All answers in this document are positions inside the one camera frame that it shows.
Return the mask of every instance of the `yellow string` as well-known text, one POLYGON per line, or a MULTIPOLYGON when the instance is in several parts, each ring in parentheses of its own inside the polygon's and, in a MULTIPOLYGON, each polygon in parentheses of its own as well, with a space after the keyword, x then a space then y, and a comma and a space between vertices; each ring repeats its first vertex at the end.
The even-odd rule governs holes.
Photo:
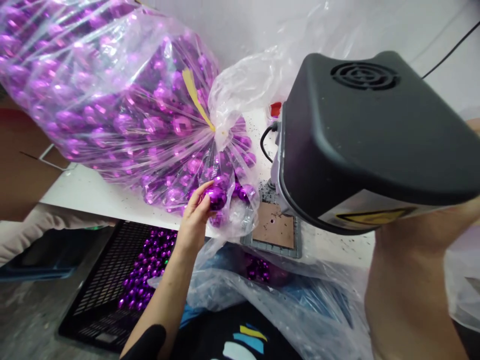
POLYGON ((187 68, 182 71, 181 75, 183 76, 183 81, 185 82, 186 89, 188 90, 188 94, 190 95, 193 103, 195 104, 196 108, 200 112, 201 116, 205 119, 210 129, 214 132, 215 126, 210 122, 209 116, 205 112, 202 104, 200 104, 199 102, 199 96, 197 94, 197 88, 195 87, 192 71, 187 68))

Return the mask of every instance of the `white wall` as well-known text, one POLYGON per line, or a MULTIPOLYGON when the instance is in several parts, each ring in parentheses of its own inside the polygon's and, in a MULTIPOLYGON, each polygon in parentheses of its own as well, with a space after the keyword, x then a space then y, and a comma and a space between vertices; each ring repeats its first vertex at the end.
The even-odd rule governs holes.
MULTIPOLYGON (((394 50, 419 75, 432 69, 480 20, 477 0, 147 0, 196 31, 222 68, 313 29, 329 39, 318 50, 362 59, 394 50), (346 46, 342 36, 355 41, 346 46)), ((428 78, 457 112, 480 106, 480 29, 428 78)))
POLYGON ((338 20, 331 30, 336 36, 352 31, 351 24, 356 24, 357 48, 372 42, 376 52, 395 50, 424 74, 480 18, 476 0, 147 0, 145 4, 195 30, 223 68, 277 44, 286 33, 301 32, 307 14, 320 6, 324 21, 338 20))

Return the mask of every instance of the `brown cardboard pad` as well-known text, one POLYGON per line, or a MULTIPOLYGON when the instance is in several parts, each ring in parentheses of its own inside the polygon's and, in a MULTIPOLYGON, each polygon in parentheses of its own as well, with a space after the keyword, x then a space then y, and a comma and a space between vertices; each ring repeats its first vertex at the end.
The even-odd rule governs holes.
POLYGON ((252 235, 257 241, 293 249, 294 218, 282 215, 277 204, 261 202, 258 208, 258 226, 252 235))

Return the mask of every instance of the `black shirt sleeve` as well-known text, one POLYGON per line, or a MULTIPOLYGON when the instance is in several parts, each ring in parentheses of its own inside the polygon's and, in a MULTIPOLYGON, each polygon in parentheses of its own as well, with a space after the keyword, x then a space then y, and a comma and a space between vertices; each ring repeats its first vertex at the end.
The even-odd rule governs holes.
POLYGON ((150 326, 121 360, 157 360, 167 332, 162 325, 150 326))

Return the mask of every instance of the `cardboard box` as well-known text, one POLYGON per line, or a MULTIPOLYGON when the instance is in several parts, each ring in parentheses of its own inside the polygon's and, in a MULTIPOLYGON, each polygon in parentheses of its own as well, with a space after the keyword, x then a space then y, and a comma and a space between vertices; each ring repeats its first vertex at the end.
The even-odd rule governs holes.
POLYGON ((0 220, 23 221, 69 162, 0 89, 0 220))

